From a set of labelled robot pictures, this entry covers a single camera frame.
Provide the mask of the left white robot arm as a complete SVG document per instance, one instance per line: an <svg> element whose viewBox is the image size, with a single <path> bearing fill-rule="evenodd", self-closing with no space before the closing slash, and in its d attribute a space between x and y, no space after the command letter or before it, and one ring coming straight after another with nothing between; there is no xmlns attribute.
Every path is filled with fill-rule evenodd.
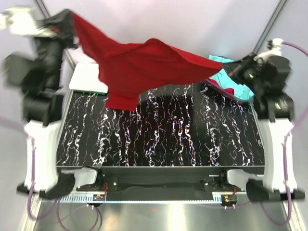
<svg viewBox="0 0 308 231"><path fill-rule="evenodd" d="M45 20L36 20L32 9L13 6L0 15L1 29L31 37L36 57L12 53L4 60L8 84L23 93L23 121L27 135L27 171L19 193L57 199L77 188L100 190L104 179L94 167L59 172L57 147L62 127L63 95L58 94L63 52L77 48L73 14L63 10Z"/></svg>

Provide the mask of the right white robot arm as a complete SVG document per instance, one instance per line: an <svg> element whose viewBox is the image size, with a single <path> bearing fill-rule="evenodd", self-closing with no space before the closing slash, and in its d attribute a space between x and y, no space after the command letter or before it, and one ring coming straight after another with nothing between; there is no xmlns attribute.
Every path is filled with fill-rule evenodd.
<svg viewBox="0 0 308 231"><path fill-rule="evenodd" d="M234 186L245 190L251 202L305 199L293 171L295 106L283 90L292 71L290 61L282 56L285 44L281 38L275 38L267 42L268 50L263 53L250 53L238 61L222 64L234 82L246 85L254 93L253 108L265 164L263 177L229 169L218 179L218 184L225 191Z"/></svg>

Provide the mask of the red t shirt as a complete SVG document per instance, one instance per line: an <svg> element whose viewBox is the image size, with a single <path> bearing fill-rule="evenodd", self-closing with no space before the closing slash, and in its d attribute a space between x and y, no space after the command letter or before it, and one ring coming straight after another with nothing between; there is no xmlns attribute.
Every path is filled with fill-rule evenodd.
<svg viewBox="0 0 308 231"><path fill-rule="evenodd" d="M169 46L157 39L122 44L73 14L83 52L99 66L99 80L109 90L105 106L133 111L139 95L164 85L202 82L222 69L222 63Z"/></svg>

